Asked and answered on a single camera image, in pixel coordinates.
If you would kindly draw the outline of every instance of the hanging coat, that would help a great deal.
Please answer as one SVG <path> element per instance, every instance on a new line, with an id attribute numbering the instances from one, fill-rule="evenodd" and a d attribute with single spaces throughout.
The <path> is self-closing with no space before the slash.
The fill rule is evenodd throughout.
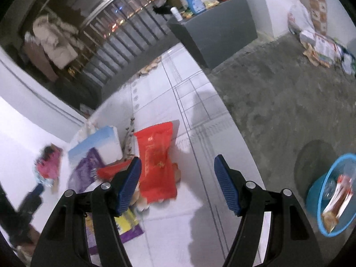
<path id="1" fill-rule="evenodd" d="M 77 34 L 76 27 L 58 21 L 49 22 L 48 15 L 38 17 L 33 23 L 33 33 L 40 40 L 41 45 L 49 59 L 59 68 L 63 69 L 75 58 L 78 53 L 70 43 L 76 42 L 71 35 Z"/>

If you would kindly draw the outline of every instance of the red packaging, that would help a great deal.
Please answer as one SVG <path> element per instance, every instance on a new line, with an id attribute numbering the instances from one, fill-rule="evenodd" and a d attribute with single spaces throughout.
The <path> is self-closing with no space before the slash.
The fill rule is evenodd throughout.
<path id="1" fill-rule="evenodd" d="M 126 170 L 131 162 L 132 159 L 97 169 L 97 176 L 101 179 L 111 181 L 118 172 Z"/>
<path id="2" fill-rule="evenodd" d="M 172 134 L 172 122 L 154 125 L 134 133 L 142 161 L 140 194 L 148 203 L 177 196 L 174 171 L 168 155 Z"/>

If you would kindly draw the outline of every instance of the purple package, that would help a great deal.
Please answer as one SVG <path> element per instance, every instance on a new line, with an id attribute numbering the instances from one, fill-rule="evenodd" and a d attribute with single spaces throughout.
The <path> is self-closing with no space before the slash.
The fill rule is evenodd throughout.
<path id="1" fill-rule="evenodd" d="M 68 180 L 68 188 L 77 194 L 84 192 L 95 182 L 97 169 L 105 167 L 96 148 L 91 148 L 86 157 L 81 159 Z"/>

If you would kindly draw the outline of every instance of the black object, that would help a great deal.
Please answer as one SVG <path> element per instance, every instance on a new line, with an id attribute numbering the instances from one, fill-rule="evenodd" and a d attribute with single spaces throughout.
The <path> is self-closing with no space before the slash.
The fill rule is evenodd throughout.
<path id="1" fill-rule="evenodd" d="M 0 185 L 0 225 L 8 234 L 13 247 L 23 243 L 32 243 L 28 232 L 33 214 L 42 204 L 40 197 L 42 192 L 43 186 L 38 184 L 32 192 L 27 194 L 16 211 Z"/>
<path id="2" fill-rule="evenodd" d="M 309 221 L 290 190 L 269 192 L 246 182 L 239 171 L 229 168 L 222 155 L 216 157 L 214 168 L 229 208 L 242 217 L 224 267 L 253 265 L 265 212 L 271 212 L 271 227 L 266 257 L 258 266 L 324 266 Z"/>
<path id="3" fill-rule="evenodd" d="M 170 9 L 172 8 L 170 5 L 167 4 L 167 2 L 165 2 L 161 7 L 157 7 L 155 5 L 152 6 L 153 10 L 156 14 L 159 15 L 170 15 L 172 14 L 170 12 Z"/>
<path id="4" fill-rule="evenodd" d="M 114 217 L 121 215 L 124 206 L 127 210 L 140 174 L 141 161 L 134 157 L 128 169 L 117 173 L 111 184 L 103 183 L 92 192 L 81 194 L 65 191 L 42 231 L 31 267 L 48 266 L 49 262 L 51 267 L 96 267 L 90 261 L 85 231 L 89 212 L 102 266 L 132 266 Z"/>
<path id="5" fill-rule="evenodd" d="M 217 159 L 229 174 L 228 183 L 232 183 L 237 191 L 239 206 L 237 213 L 243 217 L 224 267 L 252 266 L 264 211 L 272 212 L 272 224 L 267 256 L 259 266 L 322 266 L 315 236 L 293 194 L 287 196 L 283 192 L 268 192 L 258 185 L 250 189 L 246 186 L 246 181 L 240 172 L 230 169 L 221 155 Z M 126 173 L 122 172 L 121 176 L 126 174 L 127 177 L 128 173 L 129 169 Z M 95 234 L 105 236 L 99 242 L 101 246 L 99 254 L 107 258 L 107 261 L 102 261 L 103 267 L 131 267 L 113 222 L 117 209 L 115 201 L 117 187 L 120 188 L 120 182 L 115 185 L 106 190 L 99 186 L 93 192 L 78 195 L 73 192 L 70 197 L 63 195 L 41 234 L 31 267 L 95 267 L 96 265 L 89 261 L 83 222 L 85 212 L 89 210 L 95 213 Z M 354 229 L 346 245 L 330 266 L 341 266 L 340 263 L 345 260 L 352 262 L 355 235 Z M 0 262 L 8 267 L 24 267 L 2 234 L 0 234 Z"/>

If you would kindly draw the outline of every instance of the food items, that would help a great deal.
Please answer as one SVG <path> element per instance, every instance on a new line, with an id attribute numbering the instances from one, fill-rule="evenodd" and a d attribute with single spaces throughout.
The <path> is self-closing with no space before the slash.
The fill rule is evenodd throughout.
<path id="1" fill-rule="evenodd" d="M 325 229 L 330 233 L 339 223 L 339 218 L 346 209 L 353 195 L 351 178 L 339 175 L 336 190 L 322 213 Z"/>
<path id="2" fill-rule="evenodd" d="M 142 173 L 141 197 L 147 203 L 177 196 L 172 162 L 168 155 L 173 134 L 173 123 L 154 125 L 134 133 L 138 140 Z"/>

